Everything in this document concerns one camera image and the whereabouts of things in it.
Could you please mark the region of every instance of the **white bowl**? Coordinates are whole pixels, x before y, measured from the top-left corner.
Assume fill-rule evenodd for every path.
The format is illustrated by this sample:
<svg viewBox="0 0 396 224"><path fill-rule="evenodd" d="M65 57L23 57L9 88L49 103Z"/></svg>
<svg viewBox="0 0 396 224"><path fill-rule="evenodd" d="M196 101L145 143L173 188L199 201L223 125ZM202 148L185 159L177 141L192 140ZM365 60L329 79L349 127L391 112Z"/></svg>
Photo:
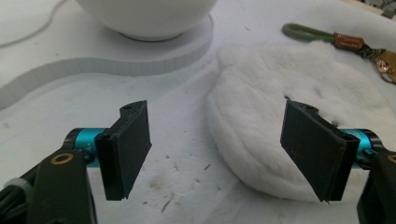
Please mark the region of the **white bowl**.
<svg viewBox="0 0 396 224"><path fill-rule="evenodd" d="M217 0L77 0L92 17L133 39L171 39L202 20Z"/></svg>

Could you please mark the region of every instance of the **debris speck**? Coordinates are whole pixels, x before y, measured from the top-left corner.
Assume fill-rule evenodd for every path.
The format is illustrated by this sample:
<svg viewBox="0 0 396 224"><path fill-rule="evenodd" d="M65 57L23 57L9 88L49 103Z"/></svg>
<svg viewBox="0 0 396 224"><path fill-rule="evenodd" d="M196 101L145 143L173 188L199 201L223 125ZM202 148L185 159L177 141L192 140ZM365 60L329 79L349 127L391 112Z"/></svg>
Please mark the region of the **debris speck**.
<svg viewBox="0 0 396 224"><path fill-rule="evenodd" d="M161 210L161 213L163 213L163 212L165 211L166 207L169 205L169 203L172 202L174 196L175 196L175 195L174 195L174 193L172 192L172 193L171 193L171 198L169 199L169 201L166 202L166 203L163 205L163 209Z"/></svg>

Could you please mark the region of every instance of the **keychain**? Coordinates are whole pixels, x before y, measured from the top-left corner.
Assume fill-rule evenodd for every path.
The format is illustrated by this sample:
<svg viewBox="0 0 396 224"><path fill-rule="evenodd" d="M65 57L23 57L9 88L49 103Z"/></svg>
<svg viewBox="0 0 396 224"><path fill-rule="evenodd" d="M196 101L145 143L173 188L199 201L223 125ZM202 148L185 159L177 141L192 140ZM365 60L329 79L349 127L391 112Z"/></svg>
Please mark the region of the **keychain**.
<svg viewBox="0 0 396 224"><path fill-rule="evenodd" d="M364 43L361 37L337 33L330 34L295 23L285 24L282 28L282 32L291 38L305 41L322 40L332 43L338 49L353 51L362 58L374 62L384 81L396 84L395 52L386 49L372 49Z"/></svg>

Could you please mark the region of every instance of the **white fluffy pad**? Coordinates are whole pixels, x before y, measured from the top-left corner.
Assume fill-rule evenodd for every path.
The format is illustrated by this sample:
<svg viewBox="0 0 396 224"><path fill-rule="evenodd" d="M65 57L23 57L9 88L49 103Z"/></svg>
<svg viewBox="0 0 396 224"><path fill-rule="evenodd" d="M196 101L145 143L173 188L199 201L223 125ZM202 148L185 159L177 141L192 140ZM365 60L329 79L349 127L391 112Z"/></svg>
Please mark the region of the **white fluffy pad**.
<svg viewBox="0 0 396 224"><path fill-rule="evenodd" d="M318 201L279 143L285 96L318 108L339 128L370 129L394 148L396 118L388 102L364 74L337 62L335 53L321 42L220 52L222 72L208 97L208 123L220 154L249 186L280 198ZM361 196L367 174L351 171L344 202Z"/></svg>

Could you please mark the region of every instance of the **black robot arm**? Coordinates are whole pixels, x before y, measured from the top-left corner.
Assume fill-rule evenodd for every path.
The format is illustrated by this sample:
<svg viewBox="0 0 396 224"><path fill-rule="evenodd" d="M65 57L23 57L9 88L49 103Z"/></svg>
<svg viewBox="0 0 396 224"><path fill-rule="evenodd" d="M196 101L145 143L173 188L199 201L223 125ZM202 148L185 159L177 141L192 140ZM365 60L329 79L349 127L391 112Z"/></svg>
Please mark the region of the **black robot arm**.
<svg viewBox="0 0 396 224"><path fill-rule="evenodd" d="M288 100L280 143L321 201L342 199L353 166L370 170L359 221L396 222L396 152L386 150L375 133L338 130L313 106Z"/></svg>
<svg viewBox="0 0 396 224"><path fill-rule="evenodd" d="M87 166L106 198L128 198L151 147L147 102L125 105L110 128L71 131L63 146L0 191L0 224L97 223Z"/></svg>

